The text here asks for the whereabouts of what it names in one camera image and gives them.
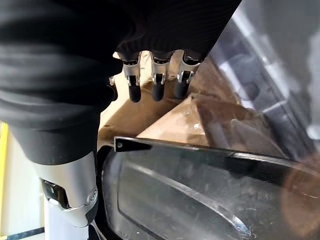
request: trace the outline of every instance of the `yellow stripe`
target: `yellow stripe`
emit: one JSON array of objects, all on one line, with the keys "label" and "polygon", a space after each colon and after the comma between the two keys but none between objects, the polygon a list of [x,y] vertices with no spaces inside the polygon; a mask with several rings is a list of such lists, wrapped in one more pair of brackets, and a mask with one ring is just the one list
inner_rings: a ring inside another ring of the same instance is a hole
[{"label": "yellow stripe", "polygon": [[[5,181],[8,134],[9,134],[8,125],[6,123],[1,123],[1,127],[0,127],[0,234],[1,234],[2,205],[3,205],[3,198],[4,198],[4,181]],[[0,236],[0,240],[6,240],[6,239],[7,239],[7,236]]]}]

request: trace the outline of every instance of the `metal bracket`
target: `metal bracket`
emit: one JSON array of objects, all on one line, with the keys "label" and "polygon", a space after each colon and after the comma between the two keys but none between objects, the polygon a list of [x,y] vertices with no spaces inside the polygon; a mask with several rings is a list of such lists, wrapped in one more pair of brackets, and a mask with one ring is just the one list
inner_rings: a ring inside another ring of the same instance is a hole
[{"label": "metal bracket", "polygon": [[124,75],[129,86],[140,86],[140,59],[141,54],[139,54],[138,59],[132,61],[122,60]]},{"label": "metal bracket", "polygon": [[157,75],[161,74],[162,78],[161,78],[161,85],[165,84],[166,81],[166,76],[167,76],[167,72],[169,69],[169,63],[170,63],[170,59],[156,59],[153,57],[152,53],[150,53],[151,55],[151,69],[152,69],[152,81],[153,84],[157,84]]},{"label": "metal bracket", "polygon": [[179,65],[179,71],[177,74],[177,79],[179,83],[182,83],[183,79],[186,79],[186,83],[189,84],[191,82],[192,77],[195,75],[196,71],[201,64],[201,61],[196,60],[198,63],[190,65],[185,62],[184,57],[181,59]]}]

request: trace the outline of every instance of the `robotic hand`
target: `robotic hand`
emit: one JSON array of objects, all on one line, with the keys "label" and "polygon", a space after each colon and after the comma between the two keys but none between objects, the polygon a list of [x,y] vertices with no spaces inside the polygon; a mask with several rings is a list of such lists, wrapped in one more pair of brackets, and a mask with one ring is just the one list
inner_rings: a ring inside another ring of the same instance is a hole
[{"label": "robotic hand", "polygon": [[182,49],[175,90],[182,98],[240,2],[0,1],[0,119],[32,161],[47,200],[73,225],[90,224],[98,208],[97,131],[116,89],[108,78],[123,67],[138,102],[140,52],[148,50],[159,101],[170,57]]}]

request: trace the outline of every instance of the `screw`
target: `screw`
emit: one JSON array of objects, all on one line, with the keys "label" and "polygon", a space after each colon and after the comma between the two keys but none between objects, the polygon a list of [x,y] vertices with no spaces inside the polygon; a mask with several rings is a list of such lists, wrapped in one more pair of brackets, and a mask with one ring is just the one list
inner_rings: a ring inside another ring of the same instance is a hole
[{"label": "screw", "polygon": [[98,191],[94,190],[93,193],[91,194],[90,201],[94,201],[97,198],[97,195],[98,195]]},{"label": "screw", "polygon": [[118,143],[116,144],[116,146],[117,146],[118,148],[122,148],[124,145],[122,144],[122,142],[118,142]]}]

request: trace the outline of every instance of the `brown cardboard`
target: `brown cardboard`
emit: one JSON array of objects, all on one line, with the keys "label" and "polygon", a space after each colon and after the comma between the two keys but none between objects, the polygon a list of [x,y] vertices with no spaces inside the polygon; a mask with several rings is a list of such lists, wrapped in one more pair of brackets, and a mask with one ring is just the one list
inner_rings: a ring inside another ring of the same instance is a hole
[{"label": "brown cardboard", "polygon": [[200,94],[190,95],[138,137],[285,157],[261,114]]},{"label": "brown cardboard", "polygon": [[[182,56],[183,51],[178,50],[171,58],[165,83],[165,94],[160,102],[155,102],[152,98],[151,59],[148,52],[143,52],[141,56],[140,102],[133,103],[129,100],[124,74],[115,76],[119,98],[101,114],[98,148],[102,145],[112,144],[115,136],[137,136],[182,102],[174,98],[174,87]],[[228,82],[209,58],[206,58],[200,65],[190,84],[189,93],[201,93],[216,100],[237,103],[237,98]]]}]

